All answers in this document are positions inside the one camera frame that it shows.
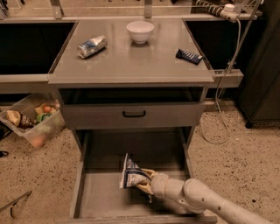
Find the black handle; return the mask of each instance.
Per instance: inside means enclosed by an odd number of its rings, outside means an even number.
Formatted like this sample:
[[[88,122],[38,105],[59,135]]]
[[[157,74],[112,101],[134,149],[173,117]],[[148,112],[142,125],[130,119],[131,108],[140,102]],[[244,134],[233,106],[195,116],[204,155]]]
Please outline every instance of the black handle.
[[[145,110],[140,111],[140,112],[126,112],[126,111],[123,111],[122,115],[124,117],[127,117],[127,118],[144,117],[144,116],[146,116],[146,111]]]

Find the cabinet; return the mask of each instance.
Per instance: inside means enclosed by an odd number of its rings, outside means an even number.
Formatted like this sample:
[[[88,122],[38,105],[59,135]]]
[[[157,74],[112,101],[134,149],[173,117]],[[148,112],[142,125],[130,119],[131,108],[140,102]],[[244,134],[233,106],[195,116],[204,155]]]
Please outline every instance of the cabinet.
[[[239,89],[248,128],[256,122],[280,121],[280,3],[268,4],[268,9],[267,28]]]
[[[178,48],[198,52],[181,19],[150,21],[153,35],[136,45],[126,32],[130,19],[81,20],[50,76],[82,154],[70,216],[93,223],[147,216],[160,223],[216,223],[189,217],[170,201],[150,204],[137,189],[119,189],[127,152],[140,167],[178,179],[193,175],[187,148],[214,83],[204,61],[195,66],[176,59]],[[81,59],[77,45],[99,35],[108,39],[106,49]]]

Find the terrazzo floor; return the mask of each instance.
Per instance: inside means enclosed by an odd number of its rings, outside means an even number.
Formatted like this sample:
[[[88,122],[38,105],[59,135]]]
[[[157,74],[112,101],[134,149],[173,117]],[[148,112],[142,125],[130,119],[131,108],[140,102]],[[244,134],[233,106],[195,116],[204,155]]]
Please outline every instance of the terrazzo floor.
[[[207,106],[189,148],[194,175],[221,196],[280,224],[280,124],[259,123],[245,128],[236,106],[222,106],[229,129],[226,136],[214,106]],[[14,208],[0,213],[0,223],[53,224],[67,221],[74,192],[80,150],[69,129],[39,150],[12,133],[0,142],[0,207],[32,191]],[[226,223],[218,218],[218,224]]]

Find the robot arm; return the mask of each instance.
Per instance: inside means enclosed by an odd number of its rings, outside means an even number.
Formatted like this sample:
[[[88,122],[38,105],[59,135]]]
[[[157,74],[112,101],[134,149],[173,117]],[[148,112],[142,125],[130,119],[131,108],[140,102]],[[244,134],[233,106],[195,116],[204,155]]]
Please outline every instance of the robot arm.
[[[270,221],[222,198],[195,178],[184,181],[157,173],[150,182],[150,190],[156,197],[173,200],[196,214],[208,209],[230,224],[271,224]]]

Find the gray countertop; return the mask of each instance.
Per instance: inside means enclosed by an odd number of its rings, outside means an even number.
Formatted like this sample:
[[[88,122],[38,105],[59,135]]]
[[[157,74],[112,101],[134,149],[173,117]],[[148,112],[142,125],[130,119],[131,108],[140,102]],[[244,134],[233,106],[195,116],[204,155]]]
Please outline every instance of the gray countertop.
[[[126,31],[131,19],[81,20],[54,72],[49,74],[49,83],[68,87],[166,83],[205,86],[214,81],[213,71],[208,71],[203,60],[196,66],[175,58],[179,48],[199,53],[182,19],[146,20],[155,29],[143,45],[133,43]],[[108,39],[108,46],[90,58],[80,58],[77,46],[101,35]]]

